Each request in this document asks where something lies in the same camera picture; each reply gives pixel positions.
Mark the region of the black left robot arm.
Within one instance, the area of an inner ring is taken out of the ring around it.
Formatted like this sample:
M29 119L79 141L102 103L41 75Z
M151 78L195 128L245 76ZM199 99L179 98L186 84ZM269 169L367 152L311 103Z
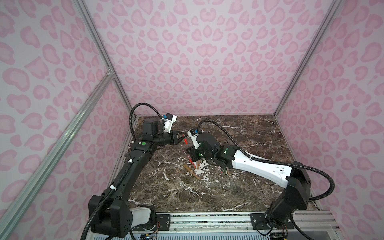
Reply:
M187 133L160 127L156 119L145 121L141 136L134 140L131 150L125 154L126 163L110 186L99 196L94 195L88 203L89 219L81 239L89 231L110 238L124 238L137 226L151 230L156 224L156 211L153 207L129 208L128 197L144 167L149 163L159 147L178 145Z

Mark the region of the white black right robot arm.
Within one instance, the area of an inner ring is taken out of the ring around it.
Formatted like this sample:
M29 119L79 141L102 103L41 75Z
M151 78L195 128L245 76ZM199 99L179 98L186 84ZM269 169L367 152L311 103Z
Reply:
M190 130L188 136L193 146L187 149L193 162L206 160L223 170L235 169L252 173L274 182L283 188L280 196L267 210L252 217L254 230L283 229L291 224L290 216L296 210L307 210L311 188L309 175L302 165L298 168L273 164L258 156L242 152L239 147L221 145L213 135Z

